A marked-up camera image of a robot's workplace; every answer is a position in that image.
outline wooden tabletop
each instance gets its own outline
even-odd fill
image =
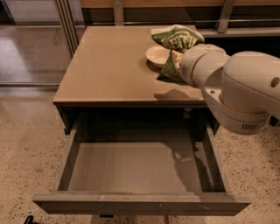
[[[151,28],[88,27],[53,103],[78,107],[204,104],[197,88],[157,80],[160,70],[145,57],[156,45]]]

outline floor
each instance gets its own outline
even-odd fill
[[[58,28],[0,26],[1,81],[60,81],[70,61]],[[252,204],[234,217],[49,215],[32,202],[49,193],[68,136],[52,100],[55,89],[0,88],[0,223],[240,224],[280,222],[280,128],[253,136],[220,128],[215,138],[233,194]]]

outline screw hole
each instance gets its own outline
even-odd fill
[[[271,81],[270,86],[272,88],[275,88],[279,84],[279,82],[280,82],[280,79],[278,77],[276,77]]]

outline wooden beam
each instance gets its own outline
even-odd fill
[[[224,0],[123,0],[124,8],[222,6]],[[280,5],[279,0],[236,0],[234,6]],[[113,8],[113,0],[80,0],[81,8]]]

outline black object on floor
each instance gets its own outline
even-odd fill
[[[34,220],[33,215],[29,215],[29,216],[26,218],[24,224],[38,224],[37,222],[33,222],[33,220]]]

